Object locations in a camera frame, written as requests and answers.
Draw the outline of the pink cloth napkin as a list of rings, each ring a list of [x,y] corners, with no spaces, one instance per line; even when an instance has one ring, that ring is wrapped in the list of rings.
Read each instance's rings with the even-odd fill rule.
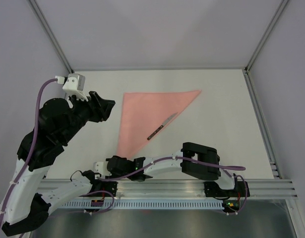
[[[128,159],[133,157],[176,119],[200,93],[200,90],[124,93],[117,155]],[[147,137],[176,112],[178,114],[148,141]]]

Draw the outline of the steel knife black handle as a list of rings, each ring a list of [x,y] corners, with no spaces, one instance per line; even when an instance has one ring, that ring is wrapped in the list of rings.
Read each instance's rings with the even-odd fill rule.
[[[151,140],[161,129],[163,129],[176,115],[178,114],[178,112],[170,115],[165,121],[162,122],[162,124],[155,129],[148,137],[147,140]]]

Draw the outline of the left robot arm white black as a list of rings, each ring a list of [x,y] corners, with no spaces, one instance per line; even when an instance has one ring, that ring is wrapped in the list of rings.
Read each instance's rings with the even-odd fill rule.
[[[12,182],[0,203],[0,231],[8,237],[31,232],[69,200],[105,193],[91,170],[50,193],[38,193],[37,188],[69,141],[87,122],[106,121],[114,105],[114,100],[91,91],[86,101],[53,98],[38,108],[35,127],[21,141]]]

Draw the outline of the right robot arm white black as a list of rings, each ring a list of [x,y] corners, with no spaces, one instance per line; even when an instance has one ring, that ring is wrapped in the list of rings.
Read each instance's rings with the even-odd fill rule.
[[[220,165],[220,157],[215,148],[183,143],[182,149],[165,157],[139,157],[128,160],[119,156],[108,158],[106,169],[111,179],[129,179],[143,182],[170,172],[181,172],[204,182],[206,197],[227,200],[231,197],[248,196],[245,181],[238,183],[238,171],[243,166]]]

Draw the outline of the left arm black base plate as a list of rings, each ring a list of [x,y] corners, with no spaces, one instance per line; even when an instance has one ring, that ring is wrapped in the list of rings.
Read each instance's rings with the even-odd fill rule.
[[[116,196],[117,192],[117,185],[116,181],[100,181],[97,180],[93,185],[91,185],[91,189],[89,192],[81,195],[80,197],[103,197],[103,196]]]

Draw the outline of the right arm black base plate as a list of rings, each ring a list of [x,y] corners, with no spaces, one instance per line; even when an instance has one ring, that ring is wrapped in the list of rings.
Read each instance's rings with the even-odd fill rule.
[[[206,197],[209,198],[231,198],[231,197],[245,197],[247,194],[250,196],[249,189],[247,192],[245,191],[245,184],[242,181],[236,181],[236,184],[232,188],[222,189],[219,185],[214,181],[205,181],[204,185],[204,193]]]

